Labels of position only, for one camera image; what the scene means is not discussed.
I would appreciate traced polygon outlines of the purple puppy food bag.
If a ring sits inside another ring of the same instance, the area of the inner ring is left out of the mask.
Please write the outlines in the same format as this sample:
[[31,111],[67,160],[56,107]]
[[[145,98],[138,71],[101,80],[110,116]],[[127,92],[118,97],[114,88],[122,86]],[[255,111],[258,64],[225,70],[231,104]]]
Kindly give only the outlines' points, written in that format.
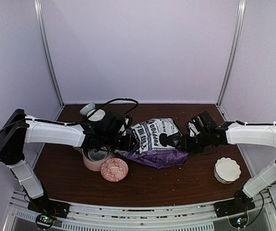
[[132,126],[127,132],[136,139],[132,150],[119,155],[157,169],[184,164],[189,153],[176,148],[183,134],[173,118],[153,118]]

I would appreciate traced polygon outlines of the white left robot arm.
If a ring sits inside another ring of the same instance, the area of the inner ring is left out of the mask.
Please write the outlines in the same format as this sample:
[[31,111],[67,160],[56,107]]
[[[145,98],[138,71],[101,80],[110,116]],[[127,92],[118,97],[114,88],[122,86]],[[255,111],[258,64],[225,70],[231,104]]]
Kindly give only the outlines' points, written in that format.
[[34,206],[43,214],[53,209],[44,196],[44,188],[23,153],[26,143],[51,143],[82,149],[131,151],[137,144],[129,131],[132,118],[102,109],[83,111],[84,119],[76,123],[50,121],[26,115],[17,109],[0,129],[0,162],[16,176]]

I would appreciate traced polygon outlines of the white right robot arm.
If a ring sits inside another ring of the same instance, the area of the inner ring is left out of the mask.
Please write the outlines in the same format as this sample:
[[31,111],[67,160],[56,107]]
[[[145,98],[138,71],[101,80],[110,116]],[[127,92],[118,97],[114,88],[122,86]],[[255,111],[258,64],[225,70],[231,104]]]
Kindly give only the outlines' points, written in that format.
[[[241,121],[225,121],[220,125],[204,111],[188,121],[187,126],[193,125],[196,133],[173,135],[172,145],[178,150],[200,153],[207,146],[252,144],[276,148],[276,122],[273,123],[243,123]],[[241,212],[253,198],[262,190],[276,184],[276,159],[259,174],[246,181],[235,193],[231,201],[231,209]]]

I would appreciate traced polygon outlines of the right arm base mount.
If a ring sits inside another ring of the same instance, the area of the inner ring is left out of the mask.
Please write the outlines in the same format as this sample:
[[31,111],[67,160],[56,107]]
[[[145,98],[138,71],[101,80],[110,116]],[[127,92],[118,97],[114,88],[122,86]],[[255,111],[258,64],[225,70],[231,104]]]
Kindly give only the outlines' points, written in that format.
[[214,209],[218,218],[245,213],[254,208],[255,203],[252,197],[248,197],[243,192],[243,188],[239,188],[235,192],[233,199],[219,201],[214,204]]

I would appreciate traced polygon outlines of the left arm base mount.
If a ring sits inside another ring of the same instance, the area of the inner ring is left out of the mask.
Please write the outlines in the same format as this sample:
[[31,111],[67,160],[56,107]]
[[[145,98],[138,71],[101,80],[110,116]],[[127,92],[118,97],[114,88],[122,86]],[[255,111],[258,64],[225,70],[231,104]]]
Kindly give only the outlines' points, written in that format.
[[50,217],[67,218],[70,205],[65,202],[51,200],[43,184],[43,196],[32,199],[29,198],[27,208]]

